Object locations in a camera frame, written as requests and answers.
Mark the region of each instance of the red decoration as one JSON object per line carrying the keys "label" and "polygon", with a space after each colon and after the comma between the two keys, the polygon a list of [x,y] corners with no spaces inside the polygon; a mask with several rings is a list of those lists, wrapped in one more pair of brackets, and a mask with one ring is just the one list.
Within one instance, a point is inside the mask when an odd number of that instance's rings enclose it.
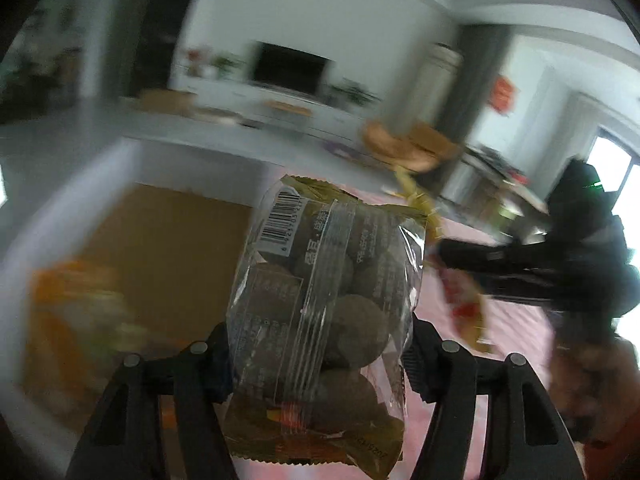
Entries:
{"label": "red decoration", "polygon": [[513,83],[501,75],[495,81],[489,104],[499,114],[506,115],[513,108],[515,93]]}
{"label": "red decoration", "polygon": [[202,58],[202,53],[199,49],[190,48],[189,50],[187,50],[187,59],[192,63],[200,61],[201,58]]}

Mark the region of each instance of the tv stand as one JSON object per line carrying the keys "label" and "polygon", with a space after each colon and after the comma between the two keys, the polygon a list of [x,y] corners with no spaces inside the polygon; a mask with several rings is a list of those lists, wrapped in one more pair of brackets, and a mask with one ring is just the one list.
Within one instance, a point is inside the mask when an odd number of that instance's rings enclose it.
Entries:
{"label": "tv stand", "polygon": [[[170,88],[197,94],[197,106],[231,110],[249,120],[266,123],[267,127],[280,126],[296,130],[366,152],[360,138],[362,126],[367,119],[364,113],[346,112],[323,104],[306,94],[300,95],[287,89],[267,88],[252,82],[212,80],[187,75],[174,76]],[[270,102],[289,105],[292,109],[306,108],[309,114],[303,118],[296,114],[279,114],[270,106]]]}

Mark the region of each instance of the metal screw head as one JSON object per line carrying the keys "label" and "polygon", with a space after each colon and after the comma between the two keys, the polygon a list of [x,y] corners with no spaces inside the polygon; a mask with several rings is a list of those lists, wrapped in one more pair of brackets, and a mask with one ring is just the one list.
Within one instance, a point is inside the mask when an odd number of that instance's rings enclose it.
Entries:
{"label": "metal screw head", "polygon": [[140,364],[140,356],[138,354],[129,354],[122,362],[127,368],[133,368]]}
{"label": "metal screw head", "polygon": [[442,349],[450,354],[455,354],[460,350],[460,345],[451,339],[442,342]]}
{"label": "metal screw head", "polygon": [[527,359],[522,354],[511,354],[509,356],[509,359],[516,366],[524,366],[525,364],[527,364]]}
{"label": "metal screw head", "polygon": [[192,354],[204,354],[204,352],[207,351],[207,348],[209,347],[204,341],[196,341],[194,344],[191,345],[191,347],[189,348],[189,351]]}

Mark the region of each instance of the television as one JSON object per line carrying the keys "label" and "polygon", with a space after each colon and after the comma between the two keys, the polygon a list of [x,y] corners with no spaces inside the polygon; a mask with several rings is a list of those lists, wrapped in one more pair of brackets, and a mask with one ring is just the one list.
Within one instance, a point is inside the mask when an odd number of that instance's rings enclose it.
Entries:
{"label": "television", "polygon": [[328,59],[285,46],[261,43],[252,80],[316,95]]}

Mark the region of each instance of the barcode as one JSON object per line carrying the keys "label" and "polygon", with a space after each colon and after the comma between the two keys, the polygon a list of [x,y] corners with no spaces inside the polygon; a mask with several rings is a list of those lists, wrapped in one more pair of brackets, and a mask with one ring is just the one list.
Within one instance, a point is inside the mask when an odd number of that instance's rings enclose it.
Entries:
{"label": "barcode", "polygon": [[289,256],[307,202],[295,189],[281,189],[260,230],[256,250]]}

